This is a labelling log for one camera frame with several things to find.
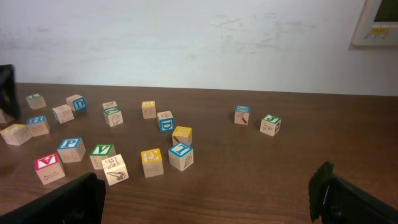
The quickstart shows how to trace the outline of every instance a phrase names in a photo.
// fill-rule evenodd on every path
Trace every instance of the letter block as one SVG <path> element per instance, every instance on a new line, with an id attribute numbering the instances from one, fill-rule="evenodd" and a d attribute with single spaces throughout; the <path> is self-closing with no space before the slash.
<path id="1" fill-rule="evenodd" d="M 281 122 L 282 120 L 278 117 L 267 115 L 261 120 L 260 131 L 269 136 L 274 136 L 279 131 Z"/>
<path id="2" fill-rule="evenodd" d="M 104 110 L 104 116 L 105 116 L 105 122 L 110 127 L 123 123 L 122 111 L 118 106 L 106 108 Z"/>
<path id="3" fill-rule="evenodd" d="M 57 153 L 36 159 L 35 170 L 43 184 L 51 183 L 65 176 Z"/>
<path id="4" fill-rule="evenodd" d="M 46 106 L 43 95 L 39 93 L 27 96 L 26 101 L 33 110 L 37 110 Z"/>
<path id="5" fill-rule="evenodd" d="M 184 171 L 193 164 L 193 148 L 180 142 L 169 149 L 170 164 Z"/>
<path id="6" fill-rule="evenodd" d="M 156 118 L 155 101 L 145 101 L 141 104 L 144 119 Z"/>
<path id="7" fill-rule="evenodd" d="M 64 139 L 57 149 L 63 163 L 80 162 L 86 148 L 81 138 Z"/>
<path id="8" fill-rule="evenodd" d="M 190 146 L 192 144 L 192 128 L 177 126 L 172 135 L 173 146 L 183 142 Z"/>
<path id="9" fill-rule="evenodd" d="M 115 155 L 116 151 L 113 144 L 98 144 L 94 147 L 93 152 L 91 152 L 90 159 L 94 169 L 104 169 L 101 161 Z"/>
<path id="10" fill-rule="evenodd" d="M 159 124 L 159 129 L 161 132 L 173 131 L 174 118 L 170 111 L 164 111 L 157 113 L 157 122 Z"/>
<path id="11" fill-rule="evenodd" d="M 249 123 L 250 107 L 236 106 L 235 107 L 235 124 L 248 124 Z"/>
<path id="12" fill-rule="evenodd" d="M 114 106 L 118 106 L 118 104 L 116 103 L 116 101 L 107 102 L 107 103 L 103 103 L 103 104 L 102 104 L 102 107 L 104 108 L 104 110 L 105 110 L 106 108 L 111 108 L 111 107 L 114 107 Z"/>
<path id="13" fill-rule="evenodd" d="M 117 184 L 120 181 L 127 180 L 129 178 L 129 174 L 127 173 L 127 168 L 123 161 L 122 155 L 119 154 L 113 157 L 109 157 L 101 162 L 102 166 L 104 167 L 106 180 L 108 181 L 109 186 Z"/>
<path id="14" fill-rule="evenodd" d="M 151 149 L 141 152 L 142 167 L 145 178 L 162 175 L 163 161 L 160 149 Z"/>
<path id="15" fill-rule="evenodd" d="M 27 121 L 27 128 L 33 137 L 48 134 L 51 130 L 49 122 L 44 115 L 29 119 Z"/>
<path id="16" fill-rule="evenodd" d="M 87 109 L 85 98 L 77 94 L 67 98 L 67 105 L 76 112 Z"/>
<path id="17" fill-rule="evenodd" d="M 0 131 L 0 133 L 6 143 L 13 146 L 20 146 L 32 137 L 27 126 L 24 124 L 13 124 Z"/>
<path id="18" fill-rule="evenodd" d="M 56 108 L 52 108 L 55 119 L 60 123 L 65 123 L 75 119 L 72 113 L 72 109 L 68 105 L 62 105 Z"/>

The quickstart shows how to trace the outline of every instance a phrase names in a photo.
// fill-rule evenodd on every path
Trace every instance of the red block face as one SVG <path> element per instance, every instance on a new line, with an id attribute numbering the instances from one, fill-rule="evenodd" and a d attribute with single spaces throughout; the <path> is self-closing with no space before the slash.
<path id="1" fill-rule="evenodd" d="M 53 153 L 53 154 L 47 155 L 43 158 L 36 159 L 35 160 L 35 170 L 40 170 L 45 167 L 51 166 L 53 164 L 58 163 L 58 161 L 59 161 L 59 158 L 58 158 L 57 153 Z"/>

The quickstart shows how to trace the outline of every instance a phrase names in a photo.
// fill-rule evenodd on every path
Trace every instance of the wooden alphabet block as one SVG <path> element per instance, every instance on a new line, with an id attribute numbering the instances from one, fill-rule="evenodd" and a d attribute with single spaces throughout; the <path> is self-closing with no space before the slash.
<path id="1" fill-rule="evenodd" d="M 260 131 L 264 134 L 274 136 L 279 131 L 281 122 L 282 120 L 278 117 L 267 115 L 261 120 Z"/>
<path id="2" fill-rule="evenodd" d="M 65 123 L 75 119 L 72 113 L 72 109 L 68 105 L 62 105 L 56 108 L 52 108 L 55 119 L 60 123 Z"/>
<path id="3" fill-rule="evenodd" d="M 57 153 L 36 159 L 35 170 L 43 184 L 51 183 L 65 176 Z"/>
<path id="4" fill-rule="evenodd" d="M 67 98 L 67 105 L 76 112 L 87 109 L 85 98 L 77 94 Z"/>
<path id="5" fill-rule="evenodd" d="M 0 124 L 6 124 L 13 121 L 14 118 L 6 114 L 2 109 L 0 109 Z"/>
<path id="6" fill-rule="evenodd" d="M 57 149 L 63 163 L 80 162 L 86 148 L 81 138 L 64 139 Z"/>
<path id="7" fill-rule="evenodd" d="M 145 178 L 162 175 L 164 173 L 160 149 L 142 151 L 141 159 Z"/>
<path id="8" fill-rule="evenodd" d="M 173 146 L 183 142 L 190 146 L 192 144 L 192 128 L 177 126 L 172 135 Z"/>
<path id="9" fill-rule="evenodd" d="M 248 124 L 249 123 L 250 107 L 236 106 L 235 107 L 235 124 Z"/>
<path id="10" fill-rule="evenodd" d="M 13 146 L 20 146 L 32 137 L 27 126 L 24 124 L 13 124 L 0 131 L 0 133 L 6 143 Z"/>
<path id="11" fill-rule="evenodd" d="M 120 181 L 127 180 L 129 174 L 127 173 L 126 165 L 123 161 L 122 155 L 109 157 L 101 161 L 104 167 L 106 180 L 109 186 L 119 183 Z"/>
<path id="12" fill-rule="evenodd" d="M 37 110 L 46 106 L 43 95 L 36 93 L 26 97 L 30 108 Z"/>
<path id="13" fill-rule="evenodd" d="M 184 171 L 193 164 L 193 148 L 180 142 L 169 149 L 170 164 Z"/>
<path id="14" fill-rule="evenodd" d="M 110 127 L 123 123 L 122 111 L 118 106 L 106 108 L 104 110 L 104 116 L 105 116 L 105 122 Z"/>
<path id="15" fill-rule="evenodd" d="M 113 144 L 98 144 L 90 154 L 94 169 L 104 169 L 102 160 L 116 155 Z"/>
<path id="16" fill-rule="evenodd" d="M 51 130 L 49 122 L 44 115 L 29 119 L 27 128 L 33 137 L 48 134 Z"/>
<path id="17" fill-rule="evenodd" d="M 155 101 L 145 101 L 141 104 L 144 119 L 156 118 Z"/>
<path id="18" fill-rule="evenodd" d="M 175 128 L 174 118 L 170 111 L 157 113 L 157 122 L 161 132 L 173 131 Z"/>
<path id="19" fill-rule="evenodd" d="M 102 107 L 104 108 L 104 110 L 105 110 L 106 108 L 111 108 L 111 107 L 114 107 L 114 106 L 118 106 L 118 104 L 116 103 L 116 101 L 107 102 L 107 103 L 103 103 L 103 104 L 102 104 Z"/>

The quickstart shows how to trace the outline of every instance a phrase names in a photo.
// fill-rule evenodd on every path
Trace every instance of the table surface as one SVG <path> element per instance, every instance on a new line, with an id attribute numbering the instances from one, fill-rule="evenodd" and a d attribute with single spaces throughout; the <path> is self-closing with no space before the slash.
<path id="1" fill-rule="evenodd" d="M 94 172 L 89 152 L 110 142 L 122 154 L 129 179 L 106 184 L 103 223 L 311 223 L 308 181 L 325 161 L 354 185 L 398 208 L 398 98 L 264 91 L 17 84 L 25 124 L 46 115 L 51 133 L 21 146 L 0 140 L 0 215 Z M 25 96 L 44 95 L 32 110 Z M 58 124 L 52 108 L 85 97 L 87 111 Z M 115 100 L 124 123 L 110 128 L 102 103 Z M 195 162 L 180 172 L 169 163 L 171 133 L 143 119 L 142 101 L 170 110 L 176 125 L 193 129 Z M 248 125 L 234 124 L 236 105 L 248 105 Z M 261 118 L 282 119 L 274 136 L 259 131 Z M 81 162 L 64 164 L 66 177 L 42 185 L 34 159 L 56 152 L 62 139 L 81 137 Z M 160 148 L 164 175 L 146 179 L 141 151 Z"/>

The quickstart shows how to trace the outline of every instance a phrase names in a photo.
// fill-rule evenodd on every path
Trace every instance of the white wall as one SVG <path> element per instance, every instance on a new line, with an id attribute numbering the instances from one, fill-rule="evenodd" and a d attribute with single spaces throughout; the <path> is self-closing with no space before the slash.
<path id="1" fill-rule="evenodd" d="M 350 50 L 364 0 L 0 0 L 17 81 L 398 95 L 398 50 Z"/>

